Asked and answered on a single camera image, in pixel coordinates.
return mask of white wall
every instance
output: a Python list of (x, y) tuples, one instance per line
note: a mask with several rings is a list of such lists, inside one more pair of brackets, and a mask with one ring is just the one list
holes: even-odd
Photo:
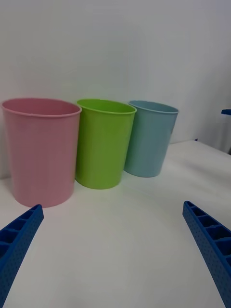
[(230, 14), (229, 0), (3, 0), (0, 101), (153, 100), (180, 109), (173, 142), (206, 142), (231, 104)]

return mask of cup rim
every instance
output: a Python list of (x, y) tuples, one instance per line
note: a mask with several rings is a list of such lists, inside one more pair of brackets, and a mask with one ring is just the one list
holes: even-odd
[[(127, 111), (127, 112), (116, 112), (116, 111), (100, 110), (100, 109), (95, 109), (95, 108), (86, 107), (86, 106), (82, 106), (81, 105), (82, 101), (91, 101), (91, 100), (101, 101), (101, 102), (108, 102), (108, 103), (115, 103), (115, 104), (120, 104), (120, 105), (126, 105), (126, 106), (129, 106), (129, 107), (133, 108), (133, 110)], [(82, 107), (82, 109), (87, 109), (87, 110), (91, 110), (91, 111), (95, 111), (95, 112), (103, 113), (103, 114), (111, 114), (111, 115), (120, 115), (120, 116), (122, 116), (122, 115), (132, 115), (132, 114), (137, 112), (136, 107), (134, 107), (132, 105), (129, 105), (129, 104), (126, 104), (126, 103), (122, 103), (122, 102), (117, 102), (117, 101), (111, 101), (111, 100), (101, 100), (101, 99), (95, 99), (95, 98), (86, 98), (86, 99), (78, 100), (77, 104), (79, 104)]]
[[(72, 106), (75, 106), (78, 108), (78, 110), (74, 111), (74, 112), (71, 112), (71, 113), (68, 113), (68, 114), (60, 114), (60, 115), (43, 115), (43, 114), (37, 114), (37, 113), (27, 113), (27, 112), (22, 112), (22, 111), (16, 111), (16, 110), (13, 110), (13, 109), (10, 109), (9, 107), (5, 106), (8, 102), (12, 102), (12, 101), (25, 101), (25, 100), (38, 100), (38, 101), (43, 101), (43, 100), (46, 100), (46, 101), (50, 101), (50, 102), (63, 102), (65, 104), (68, 104), (68, 105), (72, 105)], [(15, 115), (21, 115), (21, 116), (33, 116), (33, 117), (48, 117), (48, 118), (60, 118), (60, 117), (68, 117), (68, 116), (76, 116), (78, 114), (81, 113), (82, 111), (82, 108), (81, 106), (79, 106), (78, 104), (73, 104), (73, 103), (70, 103), (70, 102), (67, 102), (67, 101), (63, 101), (63, 100), (58, 100), (58, 99), (51, 99), (51, 98), (37, 98), (37, 97), (22, 97), (22, 98), (14, 98), (14, 99), (9, 99), (9, 100), (6, 100), (6, 101), (3, 101), (1, 103), (1, 107), (4, 111), (6, 112), (9, 112), (9, 113), (13, 113)]]
[[(155, 105), (159, 105), (159, 106), (162, 106), (162, 107), (168, 107), (169, 108), (169, 111), (162, 111), (162, 110), (155, 110), (155, 109), (151, 109), (151, 108), (146, 108), (146, 107), (143, 107), (143, 106), (138, 106), (136, 105), (136, 103), (148, 103), (148, 104), (155, 104)], [(172, 106), (169, 106), (169, 105), (166, 105), (166, 104), (162, 104), (162, 103), (156, 103), (156, 102), (151, 102), (151, 101), (139, 101), (139, 100), (135, 100), (135, 101), (130, 101), (129, 104), (137, 109), (142, 109), (142, 110), (147, 110), (147, 111), (151, 111), (151, 112), (156, 112), (156, 113), (160, 113), (160, 114), (171, 114), (171, 115), (175, 115), (175, 114), (178, 114), (179, 113), (179, 110), (175, 107), (172, 107)]]

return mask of plastic cup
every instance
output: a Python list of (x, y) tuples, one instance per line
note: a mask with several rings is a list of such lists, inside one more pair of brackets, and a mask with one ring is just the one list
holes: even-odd
[(2, 103), (13, 193), (26, 206), (66, 201), (74, 189), (81, 108), (51, 99)]
[(97, 99), (77, 103), (82, 113), (76, 180), (89, 188), (114, 187), (121, 180), (136, 108)]
[(176, 122), (178, 109), (164, 104), (131, 101), (137, 108), (124, 170), (138, 177), (160, 171)]

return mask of white table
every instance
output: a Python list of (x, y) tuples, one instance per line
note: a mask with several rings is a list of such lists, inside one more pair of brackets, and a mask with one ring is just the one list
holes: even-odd
[[(0, 181), (0, 229), (28, 208)], [(231, 156), (195, 141), (172, 144), (156, 178), (76, 183), (42, 222), (6, 308), (222, 308), (182, 216), (191, 200), (231, 229)]]

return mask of blue plastic part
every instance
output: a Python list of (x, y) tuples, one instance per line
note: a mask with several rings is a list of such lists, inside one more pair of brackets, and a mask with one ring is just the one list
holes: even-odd
[(221, 111), (221, 113), (222, 113), (223, 115), (229, 115), (229, 116), (231, 116), (231, 109), (223, 109), (223, 110)]
[(226, 308), (231, 308), (231, 231), (189, 201), (183, 216)]
[(42, 206), (36, 205), (0, 231), (0, 308), (43, 218)]

